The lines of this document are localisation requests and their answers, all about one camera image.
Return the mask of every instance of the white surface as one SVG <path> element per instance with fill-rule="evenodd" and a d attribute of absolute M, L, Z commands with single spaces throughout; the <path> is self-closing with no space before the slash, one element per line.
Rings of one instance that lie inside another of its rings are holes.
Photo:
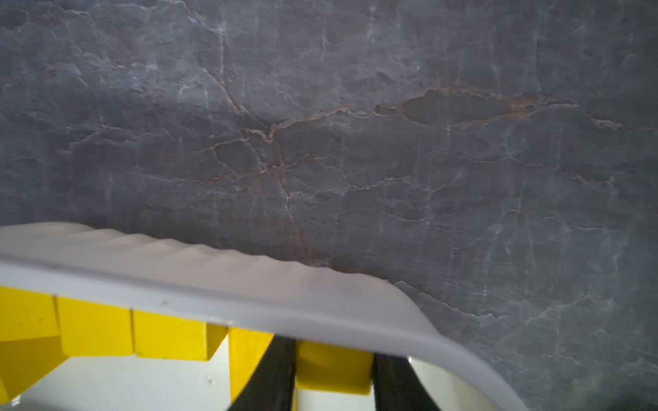
<path fill-rule="evenodd" d="M 0 228 L 0 284 L 412 356 L 469 382 L 501 410 L 526 411 L 498 374 L 442 337 L 404 293 L 364 274 L 40 223 Z"/>
<path fill-rule="evenodd" d="M 298 390 L 297 411 L 374 411 L 374 389 L 368 395 Z"/>
<path fill-rule="evenodd" d="M 449 372 L 416 358 L 409 362 L 442 411 L 497 411 L 484 395 Z"/>
<path fill-rule="evenodd" d="M 228 338 L 208 362 L 69 358 L 28 389 L 22 402 L 62 411 L 225 410 L 231 404 Z"/>

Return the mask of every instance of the yellow painted wood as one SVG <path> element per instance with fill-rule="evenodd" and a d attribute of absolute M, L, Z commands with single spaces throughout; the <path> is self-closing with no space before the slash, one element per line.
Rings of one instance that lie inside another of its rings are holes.
<path fill-rule="evenodd" d="M 62 348 L 68 356 L 131 355 L 130 311 L 57 297 Z"/>
<path fill-rule="evenodd" d="M 133 311 L 135 353 L 143 358 L 208 361 L 221 344 L 226 327 Z"/>
<path fill-rule="evenodd" d="M 0 287 L 0 341 L 59 335 L 53 296 Z"/>
<path fill-rule="evenodd" d="M 240 328 L 228 329 L 228 368 L 231 402 L 239 397 L 272 342 L 273 334 Z"/>
<path fill-rule="evenodd" d="M 296 387 L 368 395 L 373 359 L 371 352 L 298 341 Z"/>
<path fill-rule="evenodd" d="M 10 402 L 66 360 L 59 337 L 0 343 L 0 404 Z"/>

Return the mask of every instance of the white plastic rim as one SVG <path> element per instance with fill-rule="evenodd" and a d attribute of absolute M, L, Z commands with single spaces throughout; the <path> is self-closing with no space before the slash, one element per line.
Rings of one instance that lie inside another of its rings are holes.
<path fill-rule="evenodd" d="M 413 357 L 504 411 L 523 401 L 386 281 L 141 234 L 48 222 L 0 228 L 0 285 Z"/>

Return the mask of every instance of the black vertical bar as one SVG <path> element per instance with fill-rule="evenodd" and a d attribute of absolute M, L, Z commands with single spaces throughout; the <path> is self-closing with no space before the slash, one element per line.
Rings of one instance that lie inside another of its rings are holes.
<path fill-rule="evenodd" d="M 229 411 L 290 411 L 295 389 L 295 340 L 274 336 Z"/>
<path fill-rule="evenodd" d="M 375 354 L 372 383 L 377 411 L 440 411 L 406 358 Z"/>

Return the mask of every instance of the stone texture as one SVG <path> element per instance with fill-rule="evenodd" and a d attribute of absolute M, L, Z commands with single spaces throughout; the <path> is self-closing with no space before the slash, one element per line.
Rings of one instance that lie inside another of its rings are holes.
<path fill-rule="evenodd" d="M 0 223 L 388 279 L 531 410 L 658 401 L 658 3 L 0 2 Z"/>

